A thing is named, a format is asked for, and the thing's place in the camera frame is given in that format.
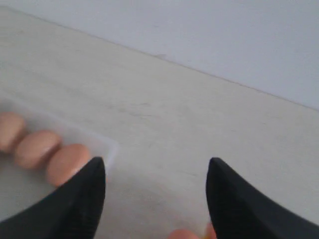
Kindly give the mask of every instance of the white table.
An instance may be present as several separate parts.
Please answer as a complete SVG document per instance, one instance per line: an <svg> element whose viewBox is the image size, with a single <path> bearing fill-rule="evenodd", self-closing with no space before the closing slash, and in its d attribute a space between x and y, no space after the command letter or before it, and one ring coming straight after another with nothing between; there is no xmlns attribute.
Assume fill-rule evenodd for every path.
<svg viewBox="0 0 319 239"><path fill-rule="evenodd" d="M120 143L98 239L203 232L212 156L319 223L318 112L8 8L0 15L0 88Z"/></svg>

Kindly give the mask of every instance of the white tabletop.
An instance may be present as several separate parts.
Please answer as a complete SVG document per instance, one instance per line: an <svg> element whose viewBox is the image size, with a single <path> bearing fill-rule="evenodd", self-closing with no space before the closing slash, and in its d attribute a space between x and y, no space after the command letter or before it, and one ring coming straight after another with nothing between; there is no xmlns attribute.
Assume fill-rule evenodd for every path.
<svg viewBox="0 0 319 239"><path fill-rule="evenodd" d="M219 156L319 223L319 113L0 8L0 87L117 140L98 239L162 239L208 221Z"/></svg>

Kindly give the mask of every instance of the white wall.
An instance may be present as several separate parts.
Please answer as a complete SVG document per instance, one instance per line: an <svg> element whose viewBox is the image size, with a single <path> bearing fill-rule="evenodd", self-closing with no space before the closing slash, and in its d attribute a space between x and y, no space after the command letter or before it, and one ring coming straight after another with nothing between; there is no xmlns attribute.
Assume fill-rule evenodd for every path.
<svg viewBox="0 0 319 239"><path fill-rule="evenodd" d="M6 4L319 109L317 0L10 0Z"/></svg>

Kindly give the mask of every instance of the white egg carton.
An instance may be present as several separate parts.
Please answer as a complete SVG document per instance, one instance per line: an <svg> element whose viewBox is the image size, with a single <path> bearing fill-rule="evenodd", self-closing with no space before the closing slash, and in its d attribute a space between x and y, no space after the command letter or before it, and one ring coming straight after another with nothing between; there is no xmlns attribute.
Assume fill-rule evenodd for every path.
<svg viewBox="0 0 319 239"><path fill-rule="evenodd" d="M32 107L27 102L0 91L0 112L15 112L27 122L29 132L50 129L62 137L63 145L82 143L93 156L103 157L107 173L118 151L116 141L86 130L74 123ZM25 170L16 166L12 154L0 152L0 221L30 207L55 190L46 180L44 170Z"/></svg>
<svg viewBox="0 0 319 239"><path fill-rule="evenodd" d="M49 112L36 109L30 104L0 91L0 112L15 112L27 122L27 129L34 132L41 129L50 129L62 137L63 145L81 143L86 145L92 156L103 158L108 172L118 151L118 143L106 136L86 130L63 120Z"/></svg>

